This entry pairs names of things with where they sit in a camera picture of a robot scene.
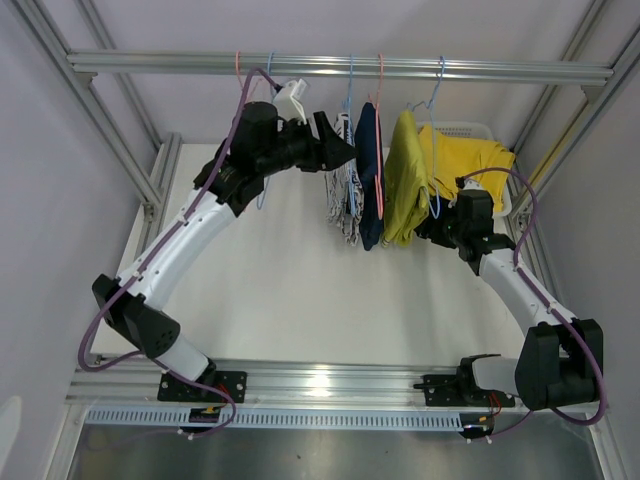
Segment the yellow trousers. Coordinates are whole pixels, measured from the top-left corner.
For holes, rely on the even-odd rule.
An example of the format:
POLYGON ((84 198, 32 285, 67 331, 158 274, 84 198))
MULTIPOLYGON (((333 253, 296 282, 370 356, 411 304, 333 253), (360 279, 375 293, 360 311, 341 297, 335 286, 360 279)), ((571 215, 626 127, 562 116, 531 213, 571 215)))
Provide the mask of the yellow trousers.
POLYGON ((490 167, 510 170, 515 162, 515 154, 497 141, 443 135, 429 125, 411 126, 409 132, 417 141, 426 175, 419 200, 422 220, 429 217, 428 203, 436 194, 442 197, 440 211, 445 200, 454 198, 456 178, 490 167))

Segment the aluminium frame right post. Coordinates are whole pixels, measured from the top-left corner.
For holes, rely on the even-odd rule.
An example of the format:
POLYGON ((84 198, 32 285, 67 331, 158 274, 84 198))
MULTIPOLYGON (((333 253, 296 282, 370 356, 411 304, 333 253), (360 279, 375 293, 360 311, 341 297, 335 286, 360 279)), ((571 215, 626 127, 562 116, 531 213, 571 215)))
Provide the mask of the aluminium frame right post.
POLYGON ((539 96, 513 144, 538 199, 639 72, 639 3, 589 2, 560 59, 601 63, 612 74, 602 86, 549 86, 539 96))

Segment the pink hanger of navy trousers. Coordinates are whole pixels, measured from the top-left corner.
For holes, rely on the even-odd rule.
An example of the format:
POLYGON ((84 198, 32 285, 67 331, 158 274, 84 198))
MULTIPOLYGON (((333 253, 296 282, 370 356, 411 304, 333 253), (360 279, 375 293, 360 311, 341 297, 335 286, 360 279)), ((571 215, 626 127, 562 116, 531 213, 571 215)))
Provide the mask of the pink hanger of navy trousers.
POLYGON ((380 100, 384 82, 384 55, 382 53, 377 54, 378 58, 378 81, 376 86, 376 92, 374 96, 369 96, 369 102, 374 108, 374 146, 375 146, 375 172, 374 172, 374 204, 375 204, 375 218, 379 221, 384 219, 384 193, 382 180, 384 175, 383 168, 383 153, 382 153, 382 133, 381 133, 381 120, 380 120, 380 100))

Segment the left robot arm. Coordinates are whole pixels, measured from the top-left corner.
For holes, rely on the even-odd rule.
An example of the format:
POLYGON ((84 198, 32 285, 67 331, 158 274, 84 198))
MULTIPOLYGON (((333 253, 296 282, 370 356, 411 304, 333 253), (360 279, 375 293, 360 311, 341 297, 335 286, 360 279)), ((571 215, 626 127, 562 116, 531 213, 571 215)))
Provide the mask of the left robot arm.
POLYGON ((171 223, 116 278, 94 281, 102 320, 136 353, 180 376, 192 400, 213 394, 213 362, 163 308, 202 251, 263 192, 268 177, 290 168, 329 172, 355 158, 325 113, 314 113, 313 120, 286 120, 266 102, 245 104, 171 223))

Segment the aluminium frame post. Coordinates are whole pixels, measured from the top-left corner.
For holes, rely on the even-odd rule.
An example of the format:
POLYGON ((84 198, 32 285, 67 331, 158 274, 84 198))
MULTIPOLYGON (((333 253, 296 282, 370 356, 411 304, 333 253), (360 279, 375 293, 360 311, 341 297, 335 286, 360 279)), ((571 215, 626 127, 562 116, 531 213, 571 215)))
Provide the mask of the aluminium frame post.
POLYGON ((513 144, 538 199, 639 72, 639 3, 589 2, 560 59, 601 63, 612 74, 602 86, 549 86, 539 96, 513 144))
POLYGON ((141 124, 143 132, 157 153, 153 172, 145 172, 116 120, 92 85, 96 74, 77 73, 73 69, 68 59, 71 47, 45 4, 41 1, 10 1, 8 5, 17 15, 27 35, 53 67, 62 84, 70 91, 71 98, 87 118, 102 144, 133 183, 136 194, 141 199, 142 233, 147 239, 154 238, 161 230, 166 215, 170 187, 182 146, 181 135, 170 132, 161 137, 132 79, 126 74, 116 76, 116 83, 127 105, 132 109, 134 117, 141 124))

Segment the black white print trousers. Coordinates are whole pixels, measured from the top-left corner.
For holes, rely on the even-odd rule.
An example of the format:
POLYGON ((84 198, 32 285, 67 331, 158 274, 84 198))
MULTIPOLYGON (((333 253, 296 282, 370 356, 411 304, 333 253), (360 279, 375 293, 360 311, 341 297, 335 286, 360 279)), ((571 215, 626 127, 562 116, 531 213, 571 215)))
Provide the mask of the black white print trousers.
POLYGON ((326 220, 340 230, 347 245, 355 247, 360 239, 359 226, 364 210, 363 188, 357 172, 356 158, 326 172, 324 179, 326 220))

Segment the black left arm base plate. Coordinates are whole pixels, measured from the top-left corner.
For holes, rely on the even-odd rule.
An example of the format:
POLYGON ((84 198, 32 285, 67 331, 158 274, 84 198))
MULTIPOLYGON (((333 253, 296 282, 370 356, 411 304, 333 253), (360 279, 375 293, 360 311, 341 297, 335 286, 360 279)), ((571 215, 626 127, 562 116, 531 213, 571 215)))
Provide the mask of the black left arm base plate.
MULTIPOLYGON (((242 404, 247 392, 248 374, 244 371, 224 371, 209 369, 198 382, 223 392, 235 403, 242 404)), ((157 400, 173 403, 226 403, 227 399, 210 389, 203 389, 179 380, 171 373, 165 373, 157 390, 157 400)))

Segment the aluminium hanging rail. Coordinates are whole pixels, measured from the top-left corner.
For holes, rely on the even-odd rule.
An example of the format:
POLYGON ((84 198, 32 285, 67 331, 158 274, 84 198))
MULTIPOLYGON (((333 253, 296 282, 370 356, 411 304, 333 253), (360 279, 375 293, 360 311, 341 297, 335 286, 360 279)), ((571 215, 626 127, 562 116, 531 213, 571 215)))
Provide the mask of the aluminium hanging rail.
POLYGON ((606 64, 571 61, 480 61, 390 56, 284 53, 77 50, 66 56, 77 73, 246 75, 262 68, 275 76, 353 77, 453 82, 602 87, 613 77, 606 64))

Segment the blue hanger of print trousers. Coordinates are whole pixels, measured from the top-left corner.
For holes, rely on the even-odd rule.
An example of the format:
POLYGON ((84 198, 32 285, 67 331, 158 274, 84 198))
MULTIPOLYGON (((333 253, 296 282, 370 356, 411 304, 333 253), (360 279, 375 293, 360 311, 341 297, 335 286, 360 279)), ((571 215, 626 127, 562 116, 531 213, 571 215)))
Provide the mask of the blue hanger of print trousers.
MULTIPOLYGON (((353 84, 354 84, 354 55, 349 55, 349 69, 348 69, 348 85, 347 94, 342 102, 343 112, 346 114, 346 125, 343 132, 346 134, 346 142, 348 145, 354 147, 354 126, 352 121, 352 104, 353 104, 353 84)), ((351 219, 356 222, 359 214, 359 204, 356 198, 356 182, 354 181, 354 175, 357 173, 356 159, 349 160, 346 164, 345 171, 345 195, 346 195, 346 210, 351 219)))

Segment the navy blue trousers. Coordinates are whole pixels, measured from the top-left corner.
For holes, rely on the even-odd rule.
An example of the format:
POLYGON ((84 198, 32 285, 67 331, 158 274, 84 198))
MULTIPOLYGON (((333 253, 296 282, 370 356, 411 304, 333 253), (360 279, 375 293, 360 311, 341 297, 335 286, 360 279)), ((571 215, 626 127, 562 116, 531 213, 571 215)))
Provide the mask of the navy blue trousers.
MULTIPOLYGON (((360 118, 355 131, 355 146, 357 150, 356 165, 359 179, 362 183, 364 210, 359 226, 360 237, 365 251, 370 251, 378 244, 384 230, 384 222, 375 218, 374 204, 374 172, 375 172, 375 146, 374 146, 374 108, 370 102, 366 102, 360 113, 360 118)), ((382 180, 383 193, 385 194, 384 175, 382 180)))

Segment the white plastic basket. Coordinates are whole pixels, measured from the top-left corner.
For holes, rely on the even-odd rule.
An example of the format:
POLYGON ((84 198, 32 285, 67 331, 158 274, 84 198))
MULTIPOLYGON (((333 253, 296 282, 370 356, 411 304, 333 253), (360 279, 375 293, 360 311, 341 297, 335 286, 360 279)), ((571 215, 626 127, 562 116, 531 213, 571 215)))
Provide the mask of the white plastic basket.
MULTIPOLYGON (((424 125, 429 125, 434 131, 452 137, 497 141, 513 153, 509 146, 509 138, 502 131, 495 130, 484 123, 462 120, 435 121, 433 123, 422 121, 417 124, 417 127, 422 128, 424 125)), ((494 201, 493 216, 496 218, 504 217, 512 210, 508 175, 495 170, 484 173, 482 170, 476 171, 477 174, 473 179, 491 194, 494 201)))

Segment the olive green trousers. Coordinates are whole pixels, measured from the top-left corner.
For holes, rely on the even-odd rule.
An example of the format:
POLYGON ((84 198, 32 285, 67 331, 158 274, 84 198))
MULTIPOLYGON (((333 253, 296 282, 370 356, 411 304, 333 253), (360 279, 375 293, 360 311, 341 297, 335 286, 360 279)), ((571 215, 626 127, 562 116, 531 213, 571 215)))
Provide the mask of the olive green trousers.
POLYGON ((429 169, 414 115, 396 120, 384 165, 384 245, 408 246, 414 230, 429 216, 429 169))

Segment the aluminium frame left post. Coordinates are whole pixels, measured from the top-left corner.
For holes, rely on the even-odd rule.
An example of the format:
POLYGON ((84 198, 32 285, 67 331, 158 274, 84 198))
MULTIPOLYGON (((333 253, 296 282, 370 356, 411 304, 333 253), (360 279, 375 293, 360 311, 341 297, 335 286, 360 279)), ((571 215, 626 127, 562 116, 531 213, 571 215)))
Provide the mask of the aluminium frame left post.
POLYGON ((154 238, 161 230, 166 215, 170 187, 182 146, 181 135, 170 132, 161 137, 132 79, 126 74, 116 76, 116 83, 127 105, 132 109, 134 117, 141 124, 143 132, 157 153, 153 172, 145 172, 116 120, 92 85, 96 74, 77 73, 73 69, 68 59, 71 47, 45 4, 41 1, 10 1, 8 5, 17 15, 27 35, 53 67, 62 84, 70 91, 71 98, 87 118, 102 144, 133 183, 136 194, 141 199, 142 233, 147 239, 154 238))

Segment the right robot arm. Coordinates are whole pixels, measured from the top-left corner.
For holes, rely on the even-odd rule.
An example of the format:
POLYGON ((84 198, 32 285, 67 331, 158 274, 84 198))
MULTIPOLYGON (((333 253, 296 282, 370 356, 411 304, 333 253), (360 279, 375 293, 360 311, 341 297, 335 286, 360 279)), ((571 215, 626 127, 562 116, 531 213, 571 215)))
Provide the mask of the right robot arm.
POLYGON ((515 255, 515 243, 494 229, 493 199, 473 183, 461 189, 419 237, 454 249, 502 300, 524 334, 518 358, 465 357, 457 368, 456 395, 478 404, 490 392, 518 397, 532 410, 605 403, 603 331, 560 305, 515 255))

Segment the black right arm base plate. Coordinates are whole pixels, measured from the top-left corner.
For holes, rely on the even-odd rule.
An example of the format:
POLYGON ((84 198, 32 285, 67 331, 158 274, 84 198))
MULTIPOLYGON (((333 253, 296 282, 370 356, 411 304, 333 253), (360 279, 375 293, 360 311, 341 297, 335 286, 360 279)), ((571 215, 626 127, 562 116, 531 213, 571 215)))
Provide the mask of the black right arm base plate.
POLYGON ((420 391, 428 407, 515 406, 515 398, 497 390, 484 390, 459 380, 453 374, 426 374, 413 389, 420 391))

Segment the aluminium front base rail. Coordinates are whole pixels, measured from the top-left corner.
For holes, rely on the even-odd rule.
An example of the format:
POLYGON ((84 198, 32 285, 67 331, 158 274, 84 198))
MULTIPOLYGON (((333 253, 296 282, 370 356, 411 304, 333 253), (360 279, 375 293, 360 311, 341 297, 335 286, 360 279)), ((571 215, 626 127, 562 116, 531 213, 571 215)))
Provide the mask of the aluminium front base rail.
MULTIPOLYGON (((248 374, 245 408, 318 410, 434 410, 413 386, 425 374, 451 374, 452 367, 354 365, 312 362, 222 360, 224 371, 248 374)), ((97 373, 77 369, 68 387, 69 405, 156 405, 161 369, 133 358, 97 373)))

